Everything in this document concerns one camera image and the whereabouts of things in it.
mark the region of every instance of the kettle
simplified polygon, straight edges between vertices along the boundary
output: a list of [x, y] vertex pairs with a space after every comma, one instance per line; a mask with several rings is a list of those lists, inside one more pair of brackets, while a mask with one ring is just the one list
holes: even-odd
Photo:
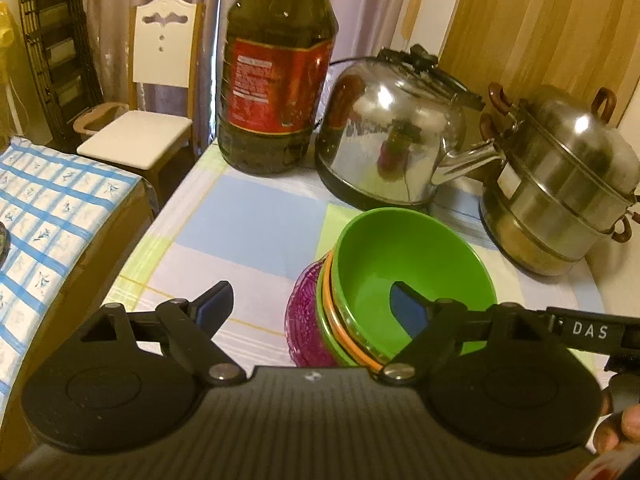
[[439, 184], [504, 160], [493, 139], [460, 152], [464, 108], [484, 103], [437, 64], [417, 44], [383, 49], [340, 75], [316, 138], [316, 168], [332, 193], [362, 209], [420, 207]]

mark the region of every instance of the kettle spout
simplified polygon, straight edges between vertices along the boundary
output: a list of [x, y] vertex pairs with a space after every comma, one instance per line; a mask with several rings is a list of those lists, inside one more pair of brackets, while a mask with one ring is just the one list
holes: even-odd
[[434, 186], [439, 186], [498, 159], [505, 160], [505, 156], [502, 150], [495, 147], [493, 139], [475, 144], [466, 152], [449, 152], [433, 172], [431, 183]]

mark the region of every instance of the bowl rim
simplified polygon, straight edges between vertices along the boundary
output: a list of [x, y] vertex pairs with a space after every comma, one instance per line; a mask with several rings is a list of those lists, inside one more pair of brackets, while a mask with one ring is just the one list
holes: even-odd
[[[322, 263], [322, 267], [320, 268], [320, 273], [318, 274], [318, 282], [316, 283], [316, 298], [314, 300], [316, 304], [316, 323], [318, 324], [318, 330], [320, 332], [320, 337], [325, 346], [330, 346], [327, 348], [327, 351], [334, 356], [334, 358], [338, 361], [339, 364], [343, 364], [346, 366], [355, 367], [358, 366], [357, 362], [354, 361], [351, 356], [345, 352], [344, 348], [340, 346], [335, 340], [333, 333], [331, 332], [331, 327], [329, 327], [329, 322], [324, 315], [324, 307], [322, 306], [322, 277], [324, 276], [324, 262]], [[325, 342], [325, 337], [331, 338], [335, 343], [335, 346], [332, 344], [327, 344]]]
[[[334, 251], [331, 250], [327, 255], [324, 266], [331, 269], [331, 262], [334, 259]], [[331, 297], [331, 272], [325, 272], [322, 277], [322, 307], [324, 314], [329, 322], [329, 327], [334, 335], [334, 339], [347, 351], [347, 353], [356, 361], [357, 364], [367, 367], [375, 373], [382, 370], [382, 365], [367, 356], [360, 347], [351, 339], [349, 333], [345, 330], [340, 322], [334, 302]]]
[[346, 327], [346, 330], [349, 333], [350, 338], [362, 344], [366, 348], [371, 348], [371, 350], [369, 351], [371, 351], [372, 354], [374, 355], [378, 354], [388, 360], [392, 360], [395, 357], [395, 355], [388, 355], [388, 352], [382, 351], [380, 348], [378, 348], [377, 345], [374, 344], [374, 340], [370, 338], [368, 331], [363, 329], [363, 327], [360, 325], [360, 323], [358, 323], [358, 321], [355, 319], [354, 315], [351, 313], [350, 309], [348, 308], [344, 291], [340, 286], [338, 269], [339, 269], [339, 253], [340, 253], [340, 248], [342, 247], [342, 242], [345, 236], [348, 234], [348, 232], [354, 227], [354, 225], [356, 225], [358, 222], [363, 221], [363, 219], [368, 218], [369, 216], [372, 216], [375, 214], [383, 214], [390, 211], [399, 212], [405, 215], [419, 216], [423, 219], [426, 219], [429, 222], [432, 222], [436, 226], [444, 228], [449, 233], [453, 234], [460, 242], [462, 242], [463, 246], [466, 247], [466, 249], [470, 252], [470, 254], [473, 255], [474, 261], [479, 264], [479, 268], [482, 269], [482, 271], [484, 272], [484, 275], [487, 277], [490, 293], [493, 297], [493, 303], [497, 303], [497, 295], [495, 291], [494, 280], [492, 279], [491, 274], [486, 268], [484, 262], [480, 259], [480, 256], [478, 256], [474, 248], [462, 236], [460, 236], [460, 234], [455, 232], [452, 228], [450, 228], [446, 224], [443, 224], [443, 222], [441, 222], [437, 218], [434, 218], [433, 216], [428, 215], [427, 213], [423, 213], [423, 212], [412, 210], [412, 209], [401, 208], [401, 207], [380, 207], [377, 209], [372, 209], [370, 211], [361, 213], [360, 215], [356, 216], [356, 218], [352, 219], [345, 226], [345, 228], [340, 233], [340, 236], [338, 237], [338, 241], [336, 242], [336, 245], [334, 247], [334, 254], [332, 254], [332, 262], [331, 262], [331, 279], [332, 279], [331, 283], [332, 283], [332, 291], [334, 292], [333, 299], [334, 299], [335, 307], [342, 315], [342, 318], [343, 319], [348, 318], [351, 321], [350, 324], [346, 322], [344, 324]]

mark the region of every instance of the orange bowl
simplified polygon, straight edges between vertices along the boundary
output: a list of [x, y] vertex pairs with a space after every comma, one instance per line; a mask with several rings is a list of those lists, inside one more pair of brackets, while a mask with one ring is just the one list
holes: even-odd
[[331, 264], [334, 259], [334, 252], [330, 251], [324, 263], [325, 271], [322, 279], [322, 307], [324, 314], [334, 334], [335, 340], [344, 348], [347, 353], [360, 366], [369, 368], [375, 373], [382, 370], [382, 365], [368, 356], [354, 341], [351, 339], [347, 331], [342, 326], [342, 321], [338, 311], [335, 308], [334, 300], [331, 295]]

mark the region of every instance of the dark liquid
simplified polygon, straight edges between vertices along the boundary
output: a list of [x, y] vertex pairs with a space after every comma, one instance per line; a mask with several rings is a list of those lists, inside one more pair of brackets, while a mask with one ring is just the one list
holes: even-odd
[[305, 156], [313, 130], [311, 124], [295, 134], [263, 135], [233, 126], [226, 120], [236, 39], [311, 48], [332, 40], [337, 31], [338, 22], [329, 0], [238, 0], [231, 7], [218, 115], [218, 144], [225, 160], [234, 168], [254, 174], [287, 171]]

